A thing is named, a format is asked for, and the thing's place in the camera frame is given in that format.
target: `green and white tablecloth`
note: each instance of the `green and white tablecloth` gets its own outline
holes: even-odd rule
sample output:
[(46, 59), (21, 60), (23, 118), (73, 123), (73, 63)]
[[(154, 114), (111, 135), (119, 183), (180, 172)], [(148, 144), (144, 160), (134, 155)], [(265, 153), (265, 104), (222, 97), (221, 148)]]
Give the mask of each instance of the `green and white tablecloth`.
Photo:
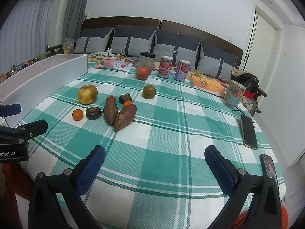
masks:
[[(257, 123), (258, 150), (243, 146), (239, 111), (222, 99), (191, 88), (189, 81), (158, 78), (146, 81), (134, 74), (94, 69), (61, 88), (33, 109), (20, 123), (45, 119), (47, 132), (29, 141), (29, 156), (22, 163), (37, 173), (60, 174), (73, 168), (95, 145), (106, 149), (106, 160), (88, 193), (82, 196), (89, 211), (104, 228), (207, 228), (228, 200), (204, 160), (204, 150), (215, 145), (236, 168), (262, 175), (259, 156), (270, 155), (275, 164), (280, 198), (286, 188), (279, 164)], [(94, 104), (82, 105), (78, 89), (97, 86)], [(153, 85), (154, 99), (142, 97), (145, 85)], [(109, 95), (118, 102), (129, 93), (138, 111), (134, 121), (119, 132), (103, 116), (90, 121), (72, 119), (74, 109), (103, 109)], [(239, 108), (248, 116), (242, 104)], [(248, 209), (251, 196), (243, 211)]]

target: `white can lid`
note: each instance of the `white can lid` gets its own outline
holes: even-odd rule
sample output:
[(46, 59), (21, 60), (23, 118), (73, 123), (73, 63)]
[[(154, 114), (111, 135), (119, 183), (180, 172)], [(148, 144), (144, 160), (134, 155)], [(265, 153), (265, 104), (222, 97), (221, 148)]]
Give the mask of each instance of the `white can lid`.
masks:
[(163, 59), (168, 59), (168, 60), (173, 60), (173, 58), (172, 58), (172, 57), (169, 57), (169, 56), (161, 56), (161, 58), (163, 58)]
[(179, 62), (182, 62), (182, 63), (185, 63), (185, 64), (191, 64), (189, 61), (182, 60), (182, 59), (179, 59)]

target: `yellow apple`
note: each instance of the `yellow apple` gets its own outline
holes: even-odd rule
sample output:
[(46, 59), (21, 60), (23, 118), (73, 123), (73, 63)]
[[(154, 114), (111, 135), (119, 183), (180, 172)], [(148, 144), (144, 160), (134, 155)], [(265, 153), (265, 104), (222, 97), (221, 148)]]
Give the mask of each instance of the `yellow apple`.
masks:
[(92, 84), (84, 85), (78, 90), (77, 97), (84, 105), (93, 103), (97, 98), (97, 88)]

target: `curtain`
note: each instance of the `curtain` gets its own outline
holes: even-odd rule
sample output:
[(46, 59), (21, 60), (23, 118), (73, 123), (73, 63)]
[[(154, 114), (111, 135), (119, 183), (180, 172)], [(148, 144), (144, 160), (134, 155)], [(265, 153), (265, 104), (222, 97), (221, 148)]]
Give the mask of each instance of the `curtain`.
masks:
[(68, 0), (63, 21), (63, 41), (68, 38), (78, 39), (85, 18), (86, 4), (87, 0)]
[(19, 0), (0, 30), (0, 74), (45, 53), (54, 0)]

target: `screw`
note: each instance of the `screw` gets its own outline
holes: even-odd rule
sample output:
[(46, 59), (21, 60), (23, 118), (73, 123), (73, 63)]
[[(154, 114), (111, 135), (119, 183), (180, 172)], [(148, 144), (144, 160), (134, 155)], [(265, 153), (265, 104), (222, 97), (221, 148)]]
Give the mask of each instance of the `screw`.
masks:
[(42, 178), (43, 177), (43, 172), (39, 172), (36, 177), (39, 178), (39, 179)]
[(238, 172), (242, 175), (245, 175), (247, 173), (245, 169), (238, 169)]
[(267, 172), (267, 176), (270, 177), (270, 178), (272, 178), (272, 177), (273, 177), (273, 174), (272, 174), (270, 171), (268, 171), (268, 172)]
[(68, 176), (72, 173), (72, 169), (65, 169), (63, 173)]

